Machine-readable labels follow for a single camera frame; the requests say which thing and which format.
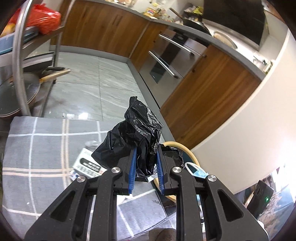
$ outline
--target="wooden kitchen cabinet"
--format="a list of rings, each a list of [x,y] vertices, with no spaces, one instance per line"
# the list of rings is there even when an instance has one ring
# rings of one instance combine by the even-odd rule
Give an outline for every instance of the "wooden kitchen cabinet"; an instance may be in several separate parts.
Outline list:
[[[189,149],[231,117],[260,84],[216,47],[210,45],[204,54],[160,109],[175,140]]]
[[[162,23],[149,23],[146,31],[144,32],[133,54],[131,55],[131,62],[138,72],[140,71],[148,56],[148,51],[152,50],[156,38],[167,27],[167,25]]]
[[[62,16],[69,4],[64,0]],[[61,45],[129,57],[149,21],[107,4],[77,0],[69,14]]]

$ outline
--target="oven handle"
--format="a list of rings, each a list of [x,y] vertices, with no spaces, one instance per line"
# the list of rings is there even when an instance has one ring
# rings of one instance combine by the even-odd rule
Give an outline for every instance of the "oven handle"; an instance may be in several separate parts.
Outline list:
[[[170,38],[168,38],[168,37],[166,37],[166,36],[164,36],[162,34],[159,34],[158,36],[161,37],[162,39],[167,40],[168,42],[172,43],[173,45],[179,47],[180,49],[183,49],[183,50],[187,51],[190,55],[194,55],[194,53],[191,52],[188,48],[182,46],[181,44],[178,44],[177,42],[173,41],[172,39],[170,39]]]
[[[175,75],[154,53],[148,51],[148,53],[174,78],[178,79],[179,77]]]

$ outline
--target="gray tile floor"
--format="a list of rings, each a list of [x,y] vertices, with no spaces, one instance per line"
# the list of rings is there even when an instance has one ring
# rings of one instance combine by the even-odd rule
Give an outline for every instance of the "gray tile floor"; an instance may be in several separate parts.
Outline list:
[[[44,117],[112,121],[124,120],[129,98],[146,104],[127,64],[101,57],[61,52],[59,66],[72,71],[57,79]]]

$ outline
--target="wooden pan handle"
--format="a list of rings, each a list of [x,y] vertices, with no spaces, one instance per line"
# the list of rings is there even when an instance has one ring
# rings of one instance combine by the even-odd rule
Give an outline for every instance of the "wooden pan handle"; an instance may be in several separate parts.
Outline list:
[[[171,10],[174,14],[176,14],[180,19],[182,19],[183,20],[183,17],[176,11],[176,10],[174,10],[173,8],[169,8],[169,10]]]
[[[41,79],[39,79],[39,81],[40,81],[40,83],[44,83],[44,82],[49,81],[49,80],[54,80],[57,77],[60,77],[60,76],[63,76],[65,74],[70,73],[70,71],[71,71],[70,69],[65,69],[65,70],[62,70],[62,71],[58,71],[58,72],[55,72],[55,73],[50,74],[48,76],[42,77]]]

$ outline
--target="crumpled black trash bag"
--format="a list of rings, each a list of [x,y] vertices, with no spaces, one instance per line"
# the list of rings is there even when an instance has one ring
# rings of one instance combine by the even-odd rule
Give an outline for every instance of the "crumpled black trash bag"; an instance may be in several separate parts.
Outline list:
[[[162,124],[153,112],[130,97],[125,121],[108,132],[104,142],[93,152],[92,158],[106,169],[116,167],[120,158],[128,156],[137,147],[136,181],[148,182],[156,164],[156,152]]]
[[[163,144],[161,144],[161,151],[163,152],[164,156],[168,156],[174,159],[175,167],[181,167],[184,169],[184,161],[182,155],[180,154],[180,151],[177,148],[164,146]]]

